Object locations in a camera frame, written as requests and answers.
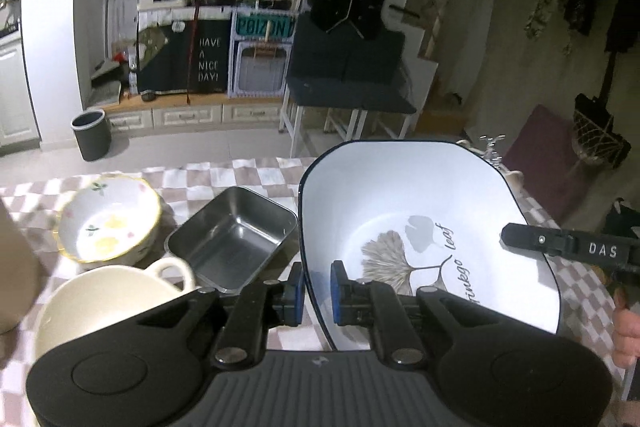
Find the stainless steel container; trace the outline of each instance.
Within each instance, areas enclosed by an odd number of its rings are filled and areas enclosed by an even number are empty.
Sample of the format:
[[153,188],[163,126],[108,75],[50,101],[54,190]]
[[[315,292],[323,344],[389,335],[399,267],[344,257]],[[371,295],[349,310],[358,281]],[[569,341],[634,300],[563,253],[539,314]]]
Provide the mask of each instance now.
[[296,229],[296,214],[244,187],[230,187],[167,237],[169,253],[198,282],[227,294],[249,284]]

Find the black clamp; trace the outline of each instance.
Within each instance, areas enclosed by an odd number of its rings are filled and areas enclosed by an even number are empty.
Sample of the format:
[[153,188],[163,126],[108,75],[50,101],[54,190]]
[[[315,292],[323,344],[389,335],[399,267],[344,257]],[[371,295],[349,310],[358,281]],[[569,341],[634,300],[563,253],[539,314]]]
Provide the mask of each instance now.
[[506,225],[500,238],[507,247],[593,264],[612,270],[615,280],[640,282],[640,241],[636,239],[518,223]]

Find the table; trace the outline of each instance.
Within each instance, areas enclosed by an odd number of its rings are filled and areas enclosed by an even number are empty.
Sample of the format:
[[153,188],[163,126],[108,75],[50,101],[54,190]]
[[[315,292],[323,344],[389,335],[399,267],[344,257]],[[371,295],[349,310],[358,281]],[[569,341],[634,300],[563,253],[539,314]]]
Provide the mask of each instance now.
[[[297,106],[293,122],[289,116],[290,99]],[[376,124],[382,127],[389,136],[402,140],[409,130],[411,117],[415,114],[415,107],[407,102],[396,88],[386,84],[288,76],[282,110],[280,111],[279,131],[286,130],[291,137],[289,156],[293,156],[298,148],[302,132],[302,118],[306,107],[327,108],[324,131],[329,132],[331,128],[334,128],[343,141],[359,140],[362,137],[369,111],[403,114],[404,123],[397,136],[380,119],[376,119]],[[348,126],[334,114],[334,109],[351,111]]]
[[[242,185],[296,210],[298,184],[312,162],[312,158],[265,158],[130,172],[131,175],[146,179],[163,199],[161,230],[152,253],[144,260],[145,264],[150,264],[163,254],[164,238],[177,225],[185,222],[226,187]],[[43,290],[31,312],[18,328],[0,336],[0,427],[31,427],[24,381],[33,363],[35,318],[52,293],[66,280],[78,274],[76,265],[57,252],[51,233],[56,211],[60,210],[78,188],[88,185],[98,177],[74,176],[0,187],[0,197],[26,235],[45,271],[42,277]],[[518,204],[532,225],[557,227],[540,205],[526,194],[518,198]],[[280,279],[286,279],[290,264],[299,259],[294,241],[276,256],[263,277],[274,279],[280,276]],[[561,259],[551,258],[549,261],[562,294],[559,333],[581,342],[602,357],[612,372],[616,387],[619,387],[623,371],[614,366],[610,356],[611,314],[614,309],[612,299],[588,266]],[[302,325],[298,328],[281,327],[271,330],[267,346],[270,349],[308,351],[329,349],[309,299],[305,301]],[[613,427],[616,423],[608,413],[601,425]]]

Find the black table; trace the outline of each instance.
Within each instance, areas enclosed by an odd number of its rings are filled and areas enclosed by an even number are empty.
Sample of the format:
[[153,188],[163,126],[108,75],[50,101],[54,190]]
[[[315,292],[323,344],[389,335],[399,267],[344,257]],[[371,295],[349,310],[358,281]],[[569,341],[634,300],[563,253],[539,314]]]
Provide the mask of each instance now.
[[[289,99],[298,106],[293,123],[289,116]],[[297,149],[302,117],[307,107],[327,108],[324,130],[329,131],[334,127],[345,141],[361,138],[369,111],[404,114],[404,124],[398,139],[404,138],[409,128],[410,118],[415,114],[415,107],[407,102],[397,89],[386,84],[288,76],[284,103],[280,112],[280,131],[283,132],[286,128],[291,136],[290,156],[293,156]],[[343,124],[332,114],[333,109],[351,110],[350,123]]]

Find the trash can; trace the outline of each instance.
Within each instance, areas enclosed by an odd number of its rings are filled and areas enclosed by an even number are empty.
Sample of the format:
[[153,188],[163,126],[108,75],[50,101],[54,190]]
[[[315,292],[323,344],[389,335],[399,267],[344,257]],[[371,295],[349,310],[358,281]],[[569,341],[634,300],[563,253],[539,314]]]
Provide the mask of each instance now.
[[111,146],[111,129],[101,109],[90,109],[71,122],[82,159],[92,162],[102,158]]

